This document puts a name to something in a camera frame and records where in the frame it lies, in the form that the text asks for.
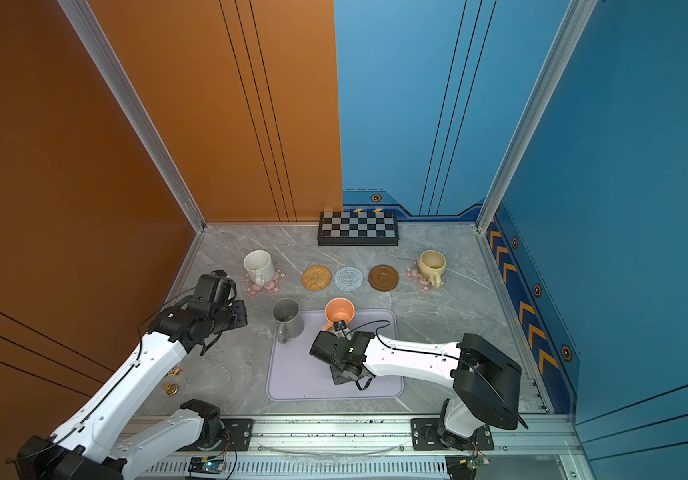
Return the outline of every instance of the yellow chevron arrow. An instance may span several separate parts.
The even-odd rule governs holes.
[[[548,353],[545,351],[539,349],[538,351],[538,370],[541,375],[544,374],[544,360],[547,360],[550,362],[552,365],[554,365],[554,368],[559,369],[560,367],[558,366],[558,362],[553,359]]]
[[[501,260],[502,260],[502,253],[503,253],[503,254],[508,254],[508,253],[509,253],[509,250],[507,250],[506,248],[504,248],[504,247],[502,247],[502,246],[496,247],[496,265],[501,265],[501,264],[502,264],[502,262],[501,262]]]
[[[536,328],[535,326],[533,326],[533,323],[531,323],[531,325],[528,326],[528,344],[531,346],[531,348],[534,347],[534,333],[535,333],[536,335],[539,335],[539,336],[540,336],[541,338],[543,338],[544,340],[547,339],[547,337],[546,337],[546,335],[544,334],[544,332],[542,332],[540,329],[538,329],[538,328]]]
[[[514,268],[514,265],[504,262],[504,283],[507,283],[507,270],[518,271],[518,269]]]
[[[536,315],[536,312],[534,312],[534,309],[533,309],[532,306],[530,306],[530,305],[528,305],[528,304],[526,304],[526,303],[520,302],[520,324],[521,324],[521,325],[523,324],[523,311],[531,312],[531,313],[533,313],[534,315]]]
[[[491,252],[493,251],[493,237],[498,236],[499,238],[502,237],[502,235],[499,232],[491,232]]]

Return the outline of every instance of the purple tray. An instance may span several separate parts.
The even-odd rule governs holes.
[[[331,369],[312,357],[310,349],[317,333],[326,324],[323,310],[302,310],[304,331],[298,337],[282,344],[275,339],[270,360],[270,378],[266,382],[266,395],[272,400],[341,400],[348,398],[394,398],[402,393],[401,376],[379,376],[371,385],[360,391],[354,382],[334,385]],[[395,314],[391,310],[358,310],[349,323],[352,329],[374,320],[389,320],[379,335],[397,338]],[[373,332],[385,323],[374,323],[359,331]]]

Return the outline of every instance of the gray mug handle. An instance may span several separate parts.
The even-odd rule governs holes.
[[[288,328],[285,325],[280,325],[277,331],[277,341],[280,343],[285,343],[288,341]]]

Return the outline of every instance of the chessboard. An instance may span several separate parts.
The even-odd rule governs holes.
[[[397,246],[395,212],[320,212],[318,245]]]

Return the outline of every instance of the orange wall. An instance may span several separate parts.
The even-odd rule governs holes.
[[[24,324],[0,316],[0,478],[128,355],[193,235],[58,4],[0,0],[0,310]]]
[[[90,6],[207,221],[341,209],[332,0]]]

